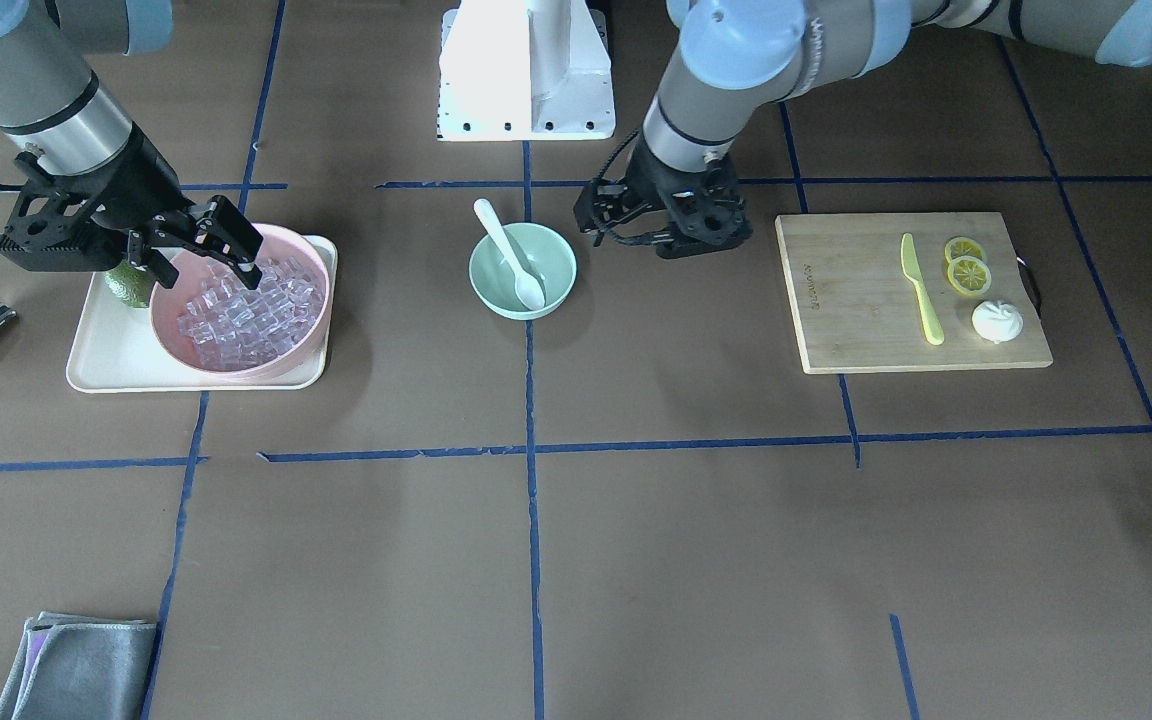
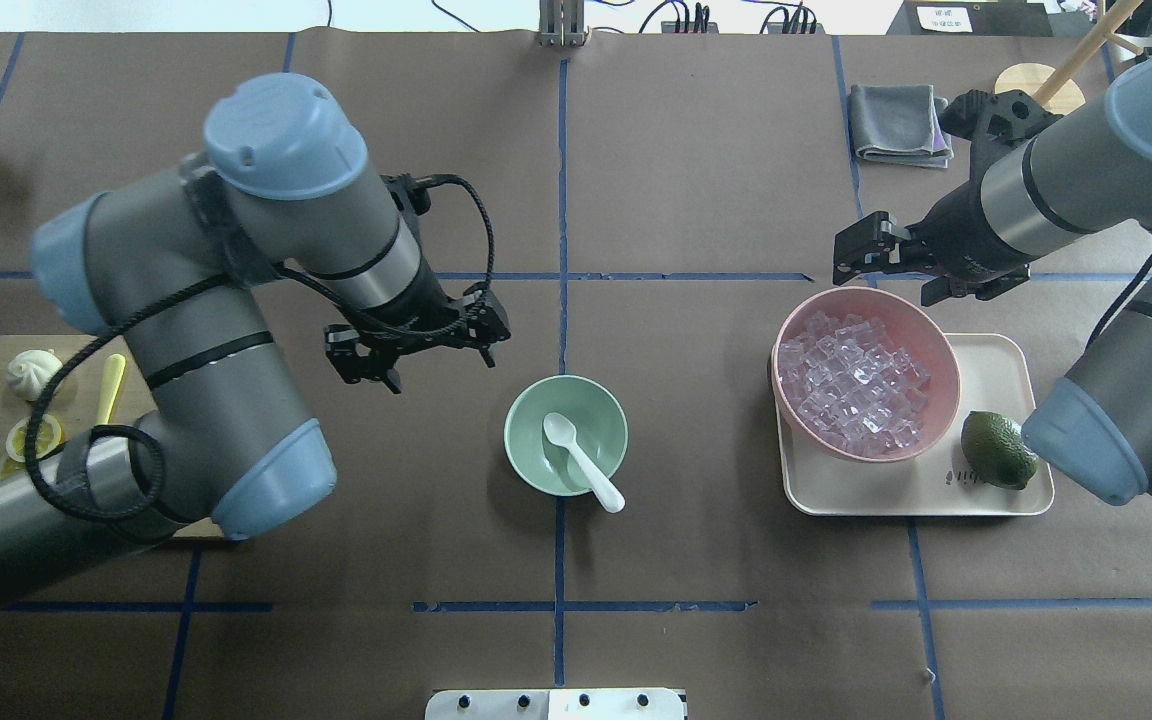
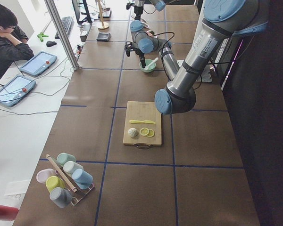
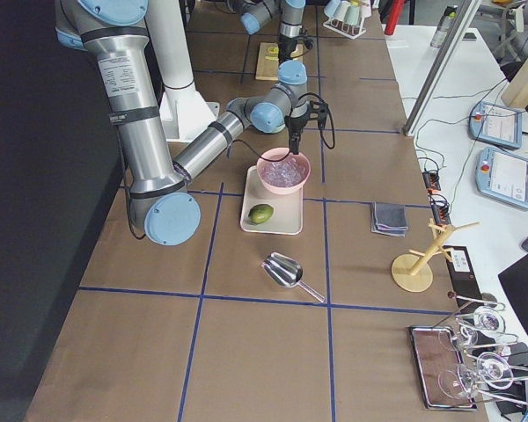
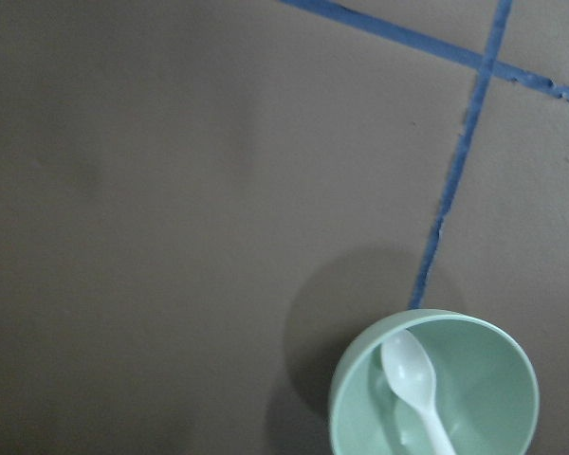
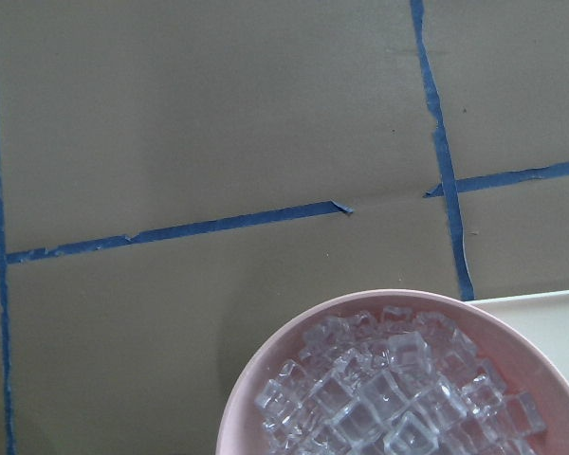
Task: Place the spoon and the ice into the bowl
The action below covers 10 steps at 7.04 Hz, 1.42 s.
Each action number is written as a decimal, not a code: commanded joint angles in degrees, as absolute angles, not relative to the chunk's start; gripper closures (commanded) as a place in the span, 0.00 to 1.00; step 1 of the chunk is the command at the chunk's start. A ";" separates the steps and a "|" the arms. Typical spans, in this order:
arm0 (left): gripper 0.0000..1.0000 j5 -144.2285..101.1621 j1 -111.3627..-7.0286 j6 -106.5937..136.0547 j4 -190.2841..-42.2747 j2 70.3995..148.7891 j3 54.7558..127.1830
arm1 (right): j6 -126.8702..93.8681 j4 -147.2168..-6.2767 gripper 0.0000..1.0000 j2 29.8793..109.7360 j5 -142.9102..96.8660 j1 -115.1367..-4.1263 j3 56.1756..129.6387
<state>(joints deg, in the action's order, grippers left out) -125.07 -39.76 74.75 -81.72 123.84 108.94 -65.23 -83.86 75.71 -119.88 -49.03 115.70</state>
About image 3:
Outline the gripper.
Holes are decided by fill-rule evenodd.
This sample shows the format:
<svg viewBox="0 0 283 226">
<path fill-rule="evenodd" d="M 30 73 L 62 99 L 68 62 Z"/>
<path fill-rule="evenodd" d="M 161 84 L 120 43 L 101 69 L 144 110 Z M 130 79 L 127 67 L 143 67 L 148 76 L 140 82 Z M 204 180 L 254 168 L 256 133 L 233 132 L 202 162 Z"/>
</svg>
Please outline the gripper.
<svg viewBox="0 0 283 226">
<path fill-rule="evenodd" d="M 144 57 L 144 53 L 138 48 L 137 44 L 131 41 L 125 42 L 125 53 L 129 57 L 131 52 L 134 52 L 135 54 L 139 55 L 141 68 L 146 67 L 146 61 Z"/>
<path fill-rule="evenodd" d="M 143 14 L 145 0 L 133 0 L 126 4 L 126 9 L 129 10 L 131 7 L 134 7 L 134 13 L 136 14 L 134 19 L 141 20 L 141 14 Z"/>
</svg>

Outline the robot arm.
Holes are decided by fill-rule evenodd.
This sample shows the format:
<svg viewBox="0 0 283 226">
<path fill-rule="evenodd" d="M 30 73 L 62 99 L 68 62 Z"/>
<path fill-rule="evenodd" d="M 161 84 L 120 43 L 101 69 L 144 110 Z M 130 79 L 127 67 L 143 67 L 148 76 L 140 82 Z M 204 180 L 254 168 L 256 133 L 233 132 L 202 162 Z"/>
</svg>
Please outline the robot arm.
<svg viewBox="0 0 283 226">
<path fill-rule="evenodd" d="M 154 6 L 154 12 L 155 11 L 162 11 L 166 5 L 179 2 L 179 0 L 149 0 L 149 4 L 152 4 Z M 128 1 L 126 4 L 126 10 L 130 10 L 133 8 L 133 11 L 135 13 L 135 20 L 141 20 L 141 16 L 144 12 L 144 5 L 146 4 L 145 0 L 133 0 Z"/>
<path fill-rule="evenodd" d="M 161 114 L 184 113 L 196 102 L 193 84 L 224 39 L 263 32 L 269 19 L 267 0 L 207 0 L 202 5 L 202 29 L 183 60 L 178 65 L 169 41 L 149 36 L 140 21 L 144 2 L 128 3 L 134 7 L 135 20 L 130 23 L 132 42 L 125 46 L 126 54 L 136 52 L 142 67 L 145 54 L 158 52 L 170 81 L 155 94 L 155 105 Z"/>
</svg>

